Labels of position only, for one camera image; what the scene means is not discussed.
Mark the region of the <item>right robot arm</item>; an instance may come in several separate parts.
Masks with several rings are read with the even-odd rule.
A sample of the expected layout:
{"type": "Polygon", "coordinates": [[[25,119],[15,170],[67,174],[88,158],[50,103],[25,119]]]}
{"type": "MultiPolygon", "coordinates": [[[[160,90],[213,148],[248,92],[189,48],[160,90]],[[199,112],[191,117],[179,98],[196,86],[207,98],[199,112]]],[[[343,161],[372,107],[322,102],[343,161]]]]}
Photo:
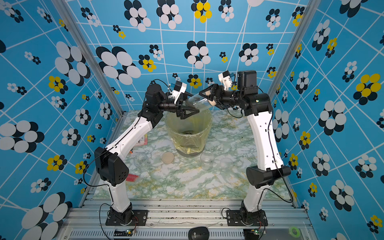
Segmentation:
{"type": "Polygon", "coordinates": [[[284,165],[279,154],[272,127],[273,107],[268,94],[257,85],[256,71],[241,71],[236,74],[237,90],[231,90],[232,77],[228,71],[219,74],[220,85],[213,84],[199,92],[209,104],[226,110],[240,107],[247,117],[257,149],[257,164],[246,169],[250,183],[248,193],[240,208],[241,220],[252,226],[255,222],[267,226],[262,202],[275,181],[289,176],[291,169],[284,165]]]}

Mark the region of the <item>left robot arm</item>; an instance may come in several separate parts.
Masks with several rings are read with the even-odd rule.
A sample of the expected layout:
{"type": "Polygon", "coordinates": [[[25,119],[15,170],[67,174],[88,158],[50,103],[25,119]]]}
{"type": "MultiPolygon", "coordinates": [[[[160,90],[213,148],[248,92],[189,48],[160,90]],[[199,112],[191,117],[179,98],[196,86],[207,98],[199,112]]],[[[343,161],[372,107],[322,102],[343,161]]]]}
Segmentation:
{"type": "Polygon", "coordinates": [[[172,87],[170,93],[165,93],[159,84],[150,84],[142,110],[132,125],[106,148],[95,150],[96,170],[108,186],[112,201],[106,222],[108,226],[140,224],[126,191],[129,168],[124,159],[134,146],[160,122],[164,112],[175,113],[182,120],[199,113],[199,110],[184,105],[191,96],[185,83],[177,81],[172,87]]]}

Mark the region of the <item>clear plastic tea jar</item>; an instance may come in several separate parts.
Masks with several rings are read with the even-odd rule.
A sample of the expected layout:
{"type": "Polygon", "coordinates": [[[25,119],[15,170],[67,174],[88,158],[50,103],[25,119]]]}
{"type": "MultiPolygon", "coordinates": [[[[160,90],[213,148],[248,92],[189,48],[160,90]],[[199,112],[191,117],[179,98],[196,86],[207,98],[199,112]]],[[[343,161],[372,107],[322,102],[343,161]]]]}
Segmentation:
{"type": "Polygon", "coordinates": [[[203,170],[209,170],[213,166],[215,157],[210,152],[203,152],[201,154],[200,159],[201,159],[202,169],[203,170]]]}

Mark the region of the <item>jar with wooden lid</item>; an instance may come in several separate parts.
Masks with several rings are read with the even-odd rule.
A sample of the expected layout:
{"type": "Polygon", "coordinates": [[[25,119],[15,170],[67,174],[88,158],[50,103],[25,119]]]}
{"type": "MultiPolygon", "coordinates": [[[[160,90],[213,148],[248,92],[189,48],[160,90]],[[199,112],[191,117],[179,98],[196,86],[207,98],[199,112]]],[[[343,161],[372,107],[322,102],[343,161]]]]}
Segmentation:
{"type": "Polygon", "coordinates": [[[149,164],[149,159],[148,159],[148,156],[145,155],[145,154],[137,154],[135,155],[134,157],[134,165],[138,168],[138,169],[144,169],[145,167],[147,167],[149,164]]]}
{"type": "Polygon", "coordinates": [[[199,112],[208,110],[213,107],[208,99],[200,96],[199,94],[188,98],[186,100],[186,106],[199,110],[199,112]]]}

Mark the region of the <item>round wooden jar lid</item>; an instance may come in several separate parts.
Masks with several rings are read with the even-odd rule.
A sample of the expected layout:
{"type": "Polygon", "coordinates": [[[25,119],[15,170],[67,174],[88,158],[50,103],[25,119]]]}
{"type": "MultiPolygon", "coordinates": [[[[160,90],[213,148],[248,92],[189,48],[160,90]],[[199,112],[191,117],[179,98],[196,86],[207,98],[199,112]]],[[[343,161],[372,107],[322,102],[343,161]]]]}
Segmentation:
{"type": "Polygon", "coordinates": [[[162,155],[162,162],[164,163],[164,164],[171,164],[171,163],[173,163],[174,162],[174,160],[175,160],[175,156],[174,156],[174,154],[173,153],[171,153],[171,152],[165,152],[163,155],[162,155]]]}

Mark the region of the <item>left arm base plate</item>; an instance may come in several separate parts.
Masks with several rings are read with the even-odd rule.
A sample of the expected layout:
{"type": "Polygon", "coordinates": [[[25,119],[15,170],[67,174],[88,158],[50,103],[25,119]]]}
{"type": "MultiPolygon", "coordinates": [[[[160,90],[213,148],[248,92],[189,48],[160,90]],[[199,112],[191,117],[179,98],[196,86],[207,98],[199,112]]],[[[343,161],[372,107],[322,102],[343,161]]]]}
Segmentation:
{"type": "Polygon", "coordinates": [[[148,213],[148,210],[127,210],[124,213],[119,213],[110,209],[106,226],[145,226],[148,213]]]}

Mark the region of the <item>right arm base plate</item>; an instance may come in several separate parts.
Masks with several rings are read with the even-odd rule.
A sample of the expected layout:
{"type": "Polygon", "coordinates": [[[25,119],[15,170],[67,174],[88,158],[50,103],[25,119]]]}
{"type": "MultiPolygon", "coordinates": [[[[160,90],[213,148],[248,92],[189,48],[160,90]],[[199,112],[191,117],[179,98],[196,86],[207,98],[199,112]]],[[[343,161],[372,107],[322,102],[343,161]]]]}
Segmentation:
{"type": "Polygon", "coordinates": [[[226,215],[227,224],[230,227],[266,227],[268,220],[264,210],[259,210],[253,213],[246,210],[227,210],[226,215]]]}

